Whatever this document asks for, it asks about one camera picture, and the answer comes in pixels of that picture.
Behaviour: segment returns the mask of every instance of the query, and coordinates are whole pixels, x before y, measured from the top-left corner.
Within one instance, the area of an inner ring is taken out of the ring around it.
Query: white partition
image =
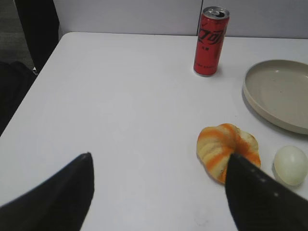
[[[308,38],[308,0],[204,0],[230,11],[228,36]]]
[[[54,0],[62,32],[196,35],[202,0]]]

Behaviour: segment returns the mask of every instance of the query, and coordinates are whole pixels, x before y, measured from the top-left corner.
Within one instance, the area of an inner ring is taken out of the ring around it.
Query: boiled egg
[[[308,159],[299,148],[285,146],[276,153],[274,167],[283,182],[296,186],[304,181],[308,173]]]

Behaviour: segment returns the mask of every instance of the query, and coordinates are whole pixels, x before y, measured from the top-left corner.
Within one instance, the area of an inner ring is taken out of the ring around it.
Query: orange and white bread
[[[208,174],[221,183],[226,181],[227,164],[232,153],[246,157],[261,166],[258,142],[249,133],[233,124],[221,124],[203,129],[197,141],[197,155]]]

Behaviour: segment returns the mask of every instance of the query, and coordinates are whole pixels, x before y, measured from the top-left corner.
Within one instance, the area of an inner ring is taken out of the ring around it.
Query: gray floor
[[[13,0],[0,0],[0,61],[34,67]]]

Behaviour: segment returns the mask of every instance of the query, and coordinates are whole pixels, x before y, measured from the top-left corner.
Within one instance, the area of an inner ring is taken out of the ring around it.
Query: ceramic plate
[[[269,122],[308,134],[308,65],[288,60],[258,63],[246,74],[244,95]]]

